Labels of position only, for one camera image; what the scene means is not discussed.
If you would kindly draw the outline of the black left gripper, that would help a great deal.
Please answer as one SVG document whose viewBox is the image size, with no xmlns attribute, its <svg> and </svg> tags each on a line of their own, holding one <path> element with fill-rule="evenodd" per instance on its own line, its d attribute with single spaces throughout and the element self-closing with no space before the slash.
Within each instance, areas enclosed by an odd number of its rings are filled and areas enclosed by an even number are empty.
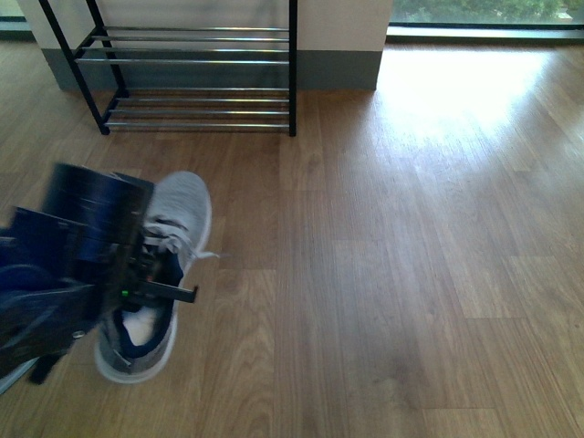
<svg viewBox="0 0 584 438">
<path fill-rule="evenodd" d="M 157 250 L 145 243 L 145 232 L 138 231 L 131 244 L 116 248 L 118 273 L 117 310 L 137 313 L 143 308 L 161 308 L 165 298 L 192 304 L 198 293 L 198 286 L 185 289 L 153 282 L 159 274 L 162 262 Z M 150 292 L 143 283 L 150 283 Z"/>
</svg>

